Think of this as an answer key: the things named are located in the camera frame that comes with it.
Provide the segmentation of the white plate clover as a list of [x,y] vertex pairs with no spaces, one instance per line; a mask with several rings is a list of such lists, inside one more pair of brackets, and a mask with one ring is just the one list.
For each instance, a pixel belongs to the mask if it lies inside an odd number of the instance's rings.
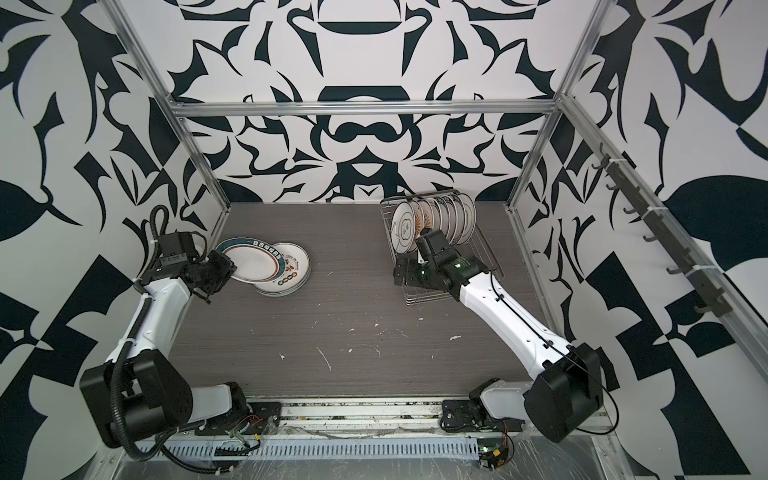
[[390,241],[396,255],[408,253],[415,241],[415,214],[409,202],[400,203],[392,216]]

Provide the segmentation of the white plate red characters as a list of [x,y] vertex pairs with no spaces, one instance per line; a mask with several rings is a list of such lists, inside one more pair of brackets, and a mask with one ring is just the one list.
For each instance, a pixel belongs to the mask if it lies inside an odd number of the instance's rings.
[[298,244],[280,242],[275,247],[286,261],[283,275],[269,282],[256,283],[253,287],[263,296],[280,298],[296,293],[309,280],[311,261],[308,252]]

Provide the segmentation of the white plate green lettered rim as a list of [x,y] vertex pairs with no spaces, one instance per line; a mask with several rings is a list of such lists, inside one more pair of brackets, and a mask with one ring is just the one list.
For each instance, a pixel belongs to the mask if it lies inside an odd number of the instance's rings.
[[277,247],[256,238],[230,238],[219,243],[215,250],[234,263],[232,278],[243,283],[269,282],[286,270],[285,258]]

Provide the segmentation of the white plate orange sunburst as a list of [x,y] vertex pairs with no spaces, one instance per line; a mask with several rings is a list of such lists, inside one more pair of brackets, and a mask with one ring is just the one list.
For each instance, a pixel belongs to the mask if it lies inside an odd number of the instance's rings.
[[416,201],[416,204],[421,211],[422,229],[438,229],[439,220],[436,217],[436,211],[432,208],[432,204],[427,199],[419,199]]

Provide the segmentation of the wire dish rack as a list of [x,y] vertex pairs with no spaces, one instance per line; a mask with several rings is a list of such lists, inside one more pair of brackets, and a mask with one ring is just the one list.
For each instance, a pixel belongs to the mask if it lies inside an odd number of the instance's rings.
[[473,273],[504,277],[469,194],[451,189],[398,195],[381,200],[379,207],[394,283],[407,305],[456,299],[453,285]]

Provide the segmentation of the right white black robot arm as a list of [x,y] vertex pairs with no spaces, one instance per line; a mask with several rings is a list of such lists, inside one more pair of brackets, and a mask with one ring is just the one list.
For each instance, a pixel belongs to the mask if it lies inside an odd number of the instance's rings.
[[601,365],[589,345],[573,345],[539,322],[474,256],[462,255],[440,230],[412,233],[419,255],[398,261],[397,284],[442,291],[481,318],[515,354],[530,382],[495,380],[479,390],[485,412],[498,420],[530,422],[558,443],[604,405]]

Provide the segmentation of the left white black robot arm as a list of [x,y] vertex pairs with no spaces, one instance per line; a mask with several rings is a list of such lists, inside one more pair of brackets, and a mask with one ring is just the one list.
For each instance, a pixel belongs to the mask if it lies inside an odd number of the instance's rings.
[[153,260],[135,284],[140,303],[125,334],[105,362],[80,379],[103,443],[137,461],[149,460],[186,429],[232,428],[249,413],[237,383],[193,388],[167,357],[191,297],[209,300],[235,270],[216,251],[200,253],[195,236],[156,236]]

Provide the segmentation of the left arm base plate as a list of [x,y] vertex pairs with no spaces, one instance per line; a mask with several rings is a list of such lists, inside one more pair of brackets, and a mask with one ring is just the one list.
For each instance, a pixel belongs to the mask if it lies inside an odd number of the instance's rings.
[[237,432],[243,436],[261,435],[280,425],[281,413],[281,402],[249,402],[245,410],[216,417],[195,430],[194,434],[197,436],[222,436]]

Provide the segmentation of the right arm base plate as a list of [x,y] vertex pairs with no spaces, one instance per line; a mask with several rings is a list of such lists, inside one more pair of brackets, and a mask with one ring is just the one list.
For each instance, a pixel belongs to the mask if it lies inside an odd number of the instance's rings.
[[448,433],[521,432],[525,422],[519,419],[491,417],[475,400],[443,400],[439,427]]

